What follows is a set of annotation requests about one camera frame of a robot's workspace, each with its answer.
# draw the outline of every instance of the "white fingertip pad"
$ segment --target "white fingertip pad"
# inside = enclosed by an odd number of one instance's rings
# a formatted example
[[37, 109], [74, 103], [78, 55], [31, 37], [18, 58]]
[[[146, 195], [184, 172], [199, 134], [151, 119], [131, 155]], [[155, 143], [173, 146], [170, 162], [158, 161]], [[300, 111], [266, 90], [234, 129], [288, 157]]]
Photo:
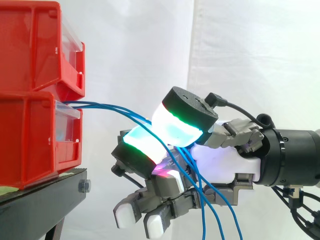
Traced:
[[159, 215], [152, 215], [146, 222], [149, 239], [159, 239], [164, 234], [164, 227]]
[[179, 189], [179, 194], [182, 194], [185, 191], [185, 187], [184, 184], [182, 182], [180, 173], [176, 170], [170, 170], [167, 172], [167, 174], [171, 175], [172, 177], [175, 178], [176, 180], [176, 185], [178, 186]]
[[115, 219], [119, 229], [126, 229], [136, 224], [136, 218], [132, 205], [124, 203], [115, 211]]

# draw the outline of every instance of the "green led light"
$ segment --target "green led light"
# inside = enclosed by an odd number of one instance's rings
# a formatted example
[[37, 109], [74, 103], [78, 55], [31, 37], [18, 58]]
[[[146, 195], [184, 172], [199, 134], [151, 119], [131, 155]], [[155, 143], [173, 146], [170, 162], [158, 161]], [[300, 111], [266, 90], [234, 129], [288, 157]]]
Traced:
[[203, 132], [172, 115], [163, 104], [152, 116], [153, 132], [166, 143], [184, 148], [194, 143]]
[[[149, 130], [153, 131], [153, 126], [150, 124], [144, 124]], [[124, 137], [123, 141], [126, 144], [139, 149], [145, 155], [147, 155], [155, 164], [159, 164], [163, 157], [166, 155], [166, 149], [162, 144], [153, 137], [150, 133], [144, 130], [141, 126], [136, 126]]]

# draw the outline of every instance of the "robotic hand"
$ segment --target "robotic hand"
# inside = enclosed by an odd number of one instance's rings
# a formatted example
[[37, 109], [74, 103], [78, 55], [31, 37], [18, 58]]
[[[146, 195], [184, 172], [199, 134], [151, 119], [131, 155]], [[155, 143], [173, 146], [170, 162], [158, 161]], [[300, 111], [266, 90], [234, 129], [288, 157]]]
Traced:
[[[225, 106], [249, 119], [217, 124], [214, 108]], [[308, 208], [313, 223], [303, 221], [297, 213], [298, 208], [306, 207], [304, 196], [320, 200], [301, 191], [303, 186], [315, 186], [320, 180], [319, 131], [278, 130], [266, 114], [256, 119], [216, 94], [201, 99], [178, 87], [171, 89], [154, 113], [152, 125], [146, 126], [166, 144], [175, 146], [171, 153], [194, 182], [198, 181], [194, 168], [176, 147], [187, 147], [202, 177], [231, 205], [238, 204], [239, 190], [252, 190], [253, 183], [272, 187], [290, 208], [298, 226], [311, 238], [320, 239], [320, 212]], [[120, 132], [118, 146], [112, 152], [116, 158], [112, 172], [131, 181], [126, 172], [135, 173], [145, 179], [146, 185], [116, 205], [113, 212], [117, 227], [128, 228], [146, 214], [143, 222], [148, 239], [160, 238], [172, 219], [189, 209], [201, 208], [201, 196], [172, 157], [163, 158], [162, 148], [151, 135], [135, 127]], [[226, 204], [208, 185], [202, 192], [210, 204]]]

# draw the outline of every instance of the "black cylindrical motor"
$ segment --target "black cylindrical motor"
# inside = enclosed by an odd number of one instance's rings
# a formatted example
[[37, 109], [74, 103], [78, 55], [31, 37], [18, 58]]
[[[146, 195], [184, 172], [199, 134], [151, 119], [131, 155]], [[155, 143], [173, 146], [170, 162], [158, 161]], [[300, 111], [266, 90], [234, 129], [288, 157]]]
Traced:
[[263, 129], [259, 185], [314, 186], [320, 181], [320, 135], [314, 131]]

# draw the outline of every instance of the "red storage bin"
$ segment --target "red storage bin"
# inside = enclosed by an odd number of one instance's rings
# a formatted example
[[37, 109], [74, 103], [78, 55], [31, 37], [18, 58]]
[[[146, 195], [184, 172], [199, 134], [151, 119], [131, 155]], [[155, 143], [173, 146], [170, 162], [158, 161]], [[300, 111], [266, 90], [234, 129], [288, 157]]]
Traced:
[[81, 164], [82, 111], [49, 92], [0, 92], [0, 186], [24, 189]]
[[85, 45], [53, 1], [0, 0], [0, 91], [85, 96]]

